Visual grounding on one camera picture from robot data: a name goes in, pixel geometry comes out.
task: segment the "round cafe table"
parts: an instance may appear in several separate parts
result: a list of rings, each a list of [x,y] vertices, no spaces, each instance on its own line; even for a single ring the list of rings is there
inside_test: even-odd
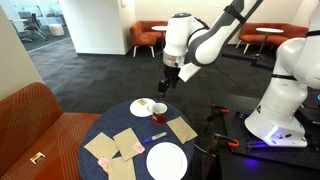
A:
[[[164,46],[164,32],[167,31],[167,26],[153,26],[151,27],[151,29],[155,30],[155,31],[159,31],[161,32],[161,52],[163,50],[163,46]]]
[[[142,154],[133,157],[136,179],[153,179],[148,172],[146,159],[149,151],[155,145],[161,142],[171,142],[179,146],[187,157],[190,164],[193,156],[194,140],[182,144],[167,123],[158,125],[153,123],[151,115],[147,117],[137,117],[130,112],[130,105],[134,100],[120,103],[101,115],[101,117],[88,130],[78,154],[78,166],[82,179],[108,179],[108,174],[98,165],[97,159],[84,146],[95,138],[100,132],[103,132],[110,138],[127,128],[132,128],[137,138],[142,142],[144,139],[167,132],[167,135],[148,144],[143,144],[145,151]],[[175,107],[165,103],[168,107],[166,113],[168,121],[181,116],[188,124],[187,118]]]
[[[259,58],[259,57],[262,57],[262,58],[263,58],[263,56],[261,55],[261,51],[262,51],[264,45],[265,45],[266,42],[267,42],[267,39],[268,39],[269,34],[271,34],[271,33],[273,33],[273,34],[283,33],[283,30],[281,30],[281,29],[275,29],[275,28],[256,28],[256,30],[265,33],[265,37],[264,37],[264,39],[263,39],[263,41],[262,41],[262,44],[261,44],[261,46],[260,46],[260,49],[259,49],[258,53],[255,54],[254,56],[255,56],[256,58]]]

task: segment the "brown paper card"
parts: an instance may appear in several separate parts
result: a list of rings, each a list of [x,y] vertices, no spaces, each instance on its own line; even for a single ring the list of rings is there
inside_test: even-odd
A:
[[[198,136],[182,117],[171,120],[167,124],[182,144]]]
[[[109,180],[135,180],[134,165],[132,158],[123,161],[122,157],[113,158],[110,161]]]
[[[98,160],[105,157],[109,161],[118,152],[116,143],[104,133],[98,134],[84,146]]]
[[[113,139],[116,142],[124,161],[127,161],[128,159],[139,154],[134,147],[136,145],[141,145],[141,143],[131,128],[128,128],[113,136]]]

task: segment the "small plate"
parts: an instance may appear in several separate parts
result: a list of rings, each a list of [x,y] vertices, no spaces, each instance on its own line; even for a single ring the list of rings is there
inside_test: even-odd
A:
[[[187,167],[185,153],[173,143],[159,143],[147,156],[148,171],[156,180],[180,180],[185,175]]]
[[[145,101],[146,103],[142,105],[139,103],[141,100]],[[149,106],[155,104],[156,102],[149,98],[141,98],[133,101],[130,105],[130,111],[133,115],[138,117],[147,117],[152,114],[152,112],[148,109]]]

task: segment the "orange armchair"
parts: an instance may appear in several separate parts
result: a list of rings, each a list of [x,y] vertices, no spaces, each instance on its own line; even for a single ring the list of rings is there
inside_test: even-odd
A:
[[[154,57],[153,47],[157,39],[161,38],[161,32],[152,30],[153,26],[166,26],[167,21],[138,21],[130,27],[130,38],[133,49],[133,57],[136,56],[136,50],[140,46],[148,46]]]
[[[283,33],[270,34],[268,36],[266,45],[276,47],[280,46],[283,42],[287,41],[288,39],[295,37],[305,37],[308,32],[308,28],[306,27],[286,23],[245,23],[239,31],[239,42],[236,48],[238,48],[242,41],[245,42],[247,44],[243,51],[243,54],[245,54],[249,45],[260,45],[265,38],[265,34],[257,31],[256,28],[262,27],[283,30]]]
[[[81,179],[78,149],[100,114],[65,113],[51,91],[32,83],[0,101],[2,179]],[[30,158],[45,155],[37,164]]]

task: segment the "white wall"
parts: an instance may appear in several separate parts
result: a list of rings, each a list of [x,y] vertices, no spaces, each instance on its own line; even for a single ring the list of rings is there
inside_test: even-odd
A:
[[[248,22],[291,23],[303,0],[264,0]],[[232,0],[136,0],[137,20],[168,20],[178,12],[188,12],[211,26]],[[238,42],[236,34],[229,43]]]
[[[11,22],[0,7],[0,100],[32,82],[42,82]]]
[[[120,22],[121,22],[121,29],[123,35],[123,43],[125,52],[128,52],[131,47],[129,45],[130,42],[130,27],[136,22],[135,17],[135,1],[134,0],[118,0],[119,6],[119,14],[120,14]]]
[[[77,53],[125,54],[117,0],[60,0]]]
[[[309,17],[311,16],[319,0],[303,0],[298,12],[292,20],[292,24],[309,27]]]

